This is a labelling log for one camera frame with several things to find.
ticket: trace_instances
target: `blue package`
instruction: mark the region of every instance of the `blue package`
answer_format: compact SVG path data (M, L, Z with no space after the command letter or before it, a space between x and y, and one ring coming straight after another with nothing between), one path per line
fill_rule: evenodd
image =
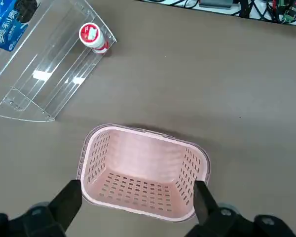
M0 0L0 48L15 48L38 7L36 0Z

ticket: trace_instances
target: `black cable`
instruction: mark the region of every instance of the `black cable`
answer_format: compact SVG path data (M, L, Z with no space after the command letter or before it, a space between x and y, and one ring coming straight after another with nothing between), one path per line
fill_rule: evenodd
M166 0L149 0L149 1L152 1L152 2L163 2L163 1L166 1Z
M197 5L198 5L198 0L195 2L194 6L189 6L189 7L185 7L185 8L192 9L192 8L195 8Z
M186 0L179 0L179 1L176 1L176 2L174 2L174 3L172 3L172 4L169 4L169 6L175 6L175 5L177 5L177 4L179 4L179 3L183 2L183 1L186 1Z

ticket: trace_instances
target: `pink plastic basket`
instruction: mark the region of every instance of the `pink plastic basket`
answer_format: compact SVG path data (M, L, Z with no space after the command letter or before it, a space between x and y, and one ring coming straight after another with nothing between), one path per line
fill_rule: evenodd
M87 136L77 177L93 204L179 222L194 214L194 181L209 174L206 153L193 143L108 124Z

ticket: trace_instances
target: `basket rim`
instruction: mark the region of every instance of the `basket rim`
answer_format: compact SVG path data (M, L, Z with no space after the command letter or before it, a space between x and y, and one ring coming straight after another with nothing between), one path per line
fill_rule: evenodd
M128 212L133 212L133 213L137 213L137 214L143 214L143 215L146 215L146 216L154 217L154 218L161 219L161 220L171 221L171 222L182 222L182 221L185 221L185 220L191 218L193 215L195 215L194 207L192 207L191 211L189 211L183 217L169 218L169 217L166 217L166 216L161 216L161 215L153 214L153 213L150 213L150 212L145 212L145 211L141 211L141 210L137 210L137 209L132 209L132 208L129 208L129 207L124 207L124 206L120 206L120 205L110 204L110 203L107 203L107 202L97 201L94 198L92 198L87 193L87 191L85 189L85 186L84 186L84 181L83 181L84 174L85 174L85 168L86 168L86 165L87 165L85 157L87 157L87 154L89 153L89 150L90 150L91 144L89 143L89 141L92 140L93 137L97 136L99 133L101 133L103 131L107 131L107 130L119 130L119 131L126 131L126 132L131 131L134 134L145 135L145 136L155 138L155 139L158 139L158 140L168 141L168 142L188 146L188 147L190 147L190 148L192 148L194 150L198 150L204 155L207 167L206 167L206 172L204 172L203 176L201 178L197 178L197 180L203 180L205 182L205 184L207 184L208 181L209 181L209 177L210 177L210 173L211 173L210 160L209 160L209 157L208 157L207 153L201 147L199 147L197 144L191 143L191 142L188 142L188 141L184 141L184 140L180 140L180 139L174 138L172 136L168 136L168 135L163 134L163 133L158 133L158 132L149 131L149 130L145 130L145 129L126 127L126 126L121 126L121 125L118 125L118 124L111 124L111 123L103 124L103 125L95 127L87 135L87 137L85 138L84 144L83 144L81 157L79 159L77 179L80 179L80 181L81 181L82 195L88 202L90 202L93 205L116 208L116 209L125 210L125 211L128 211Z

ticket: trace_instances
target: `clear acrylic stand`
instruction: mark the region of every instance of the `clear acrylic stand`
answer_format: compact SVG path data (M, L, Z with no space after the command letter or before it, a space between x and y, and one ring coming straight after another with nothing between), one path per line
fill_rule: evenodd
M0 49L0 116L54 121L103 55L78 31L96 23L111 47L116 39L84 0L43 0L13 52Z

